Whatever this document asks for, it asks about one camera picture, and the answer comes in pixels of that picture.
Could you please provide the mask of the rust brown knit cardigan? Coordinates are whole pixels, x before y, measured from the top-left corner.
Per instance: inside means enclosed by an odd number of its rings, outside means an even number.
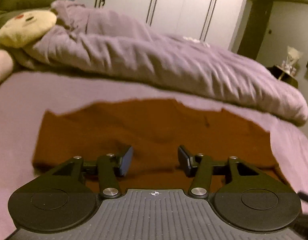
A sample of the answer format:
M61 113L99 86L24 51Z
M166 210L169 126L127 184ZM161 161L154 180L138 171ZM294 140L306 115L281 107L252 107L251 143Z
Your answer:
M46 111L33 167L46 172L76 155L94 161L133 147L130 168L119 183L122 190L187 190L191 180L179 167L180 145L217 161L239 157L286 182L269 132L225 109L200 111L171 99L99 102L60 115Z

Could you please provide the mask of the purple bed sheet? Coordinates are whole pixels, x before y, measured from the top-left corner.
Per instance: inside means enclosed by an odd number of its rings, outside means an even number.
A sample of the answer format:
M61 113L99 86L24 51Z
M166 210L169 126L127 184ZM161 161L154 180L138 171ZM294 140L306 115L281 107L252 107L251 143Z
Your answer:
M31 159L46 110L66 113L95 101L147 98L174 98L191 108L226 109L252 120L270 132L273 155L294 190L308 194L308 135L276 116L140 83L18 72L0 85L0 239L15 230L7 210L10 194L35 176Z

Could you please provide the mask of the small side table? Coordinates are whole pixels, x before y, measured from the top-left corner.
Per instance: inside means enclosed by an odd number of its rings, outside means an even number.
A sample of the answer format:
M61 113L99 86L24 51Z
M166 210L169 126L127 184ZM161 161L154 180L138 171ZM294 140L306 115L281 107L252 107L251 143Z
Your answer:
M288 83L294 88L298 89L298 81L290 74L288 74L283 68L278 65L267 67L267 70L278 80Z

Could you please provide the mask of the purple crumpled duvet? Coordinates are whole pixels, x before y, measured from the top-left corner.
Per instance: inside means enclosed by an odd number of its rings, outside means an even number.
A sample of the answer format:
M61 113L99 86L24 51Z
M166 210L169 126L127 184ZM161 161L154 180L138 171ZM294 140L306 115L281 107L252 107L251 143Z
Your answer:
M18 61L25 67L77 68L255 108L298 125L308 119L301 92L247 57L160 34L115 11L69 0L57 0L50 9L57 23L21 49Z

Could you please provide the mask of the dark door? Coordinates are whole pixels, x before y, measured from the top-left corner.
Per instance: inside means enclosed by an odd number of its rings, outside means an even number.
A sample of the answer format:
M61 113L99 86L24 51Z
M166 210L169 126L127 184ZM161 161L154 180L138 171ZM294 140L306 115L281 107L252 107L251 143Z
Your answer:
M256 60L270 19L273 2L257 0L253 2L238 54Z

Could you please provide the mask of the pink plush toy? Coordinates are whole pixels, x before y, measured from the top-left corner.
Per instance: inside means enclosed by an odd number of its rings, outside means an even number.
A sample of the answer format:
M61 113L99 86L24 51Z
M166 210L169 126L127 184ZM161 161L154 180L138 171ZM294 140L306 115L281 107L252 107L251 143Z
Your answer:
M0 49L0 84L5 81L14 70L14 59L3 49Z

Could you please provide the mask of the white wardrobe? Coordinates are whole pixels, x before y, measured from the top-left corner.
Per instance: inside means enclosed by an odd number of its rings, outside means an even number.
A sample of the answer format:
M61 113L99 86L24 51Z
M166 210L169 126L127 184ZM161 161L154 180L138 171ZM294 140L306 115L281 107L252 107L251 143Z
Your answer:
M247 0L76 0L130 15L161 33L230 50Z

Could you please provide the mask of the cream plush face pillow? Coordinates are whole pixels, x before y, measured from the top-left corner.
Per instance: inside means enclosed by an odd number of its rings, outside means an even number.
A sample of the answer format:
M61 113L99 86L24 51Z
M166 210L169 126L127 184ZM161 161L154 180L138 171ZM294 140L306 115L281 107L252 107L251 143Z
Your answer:
M57 16L49 10L23 12L1 27L0 44L11 48L22 48L41 38L56 22Z

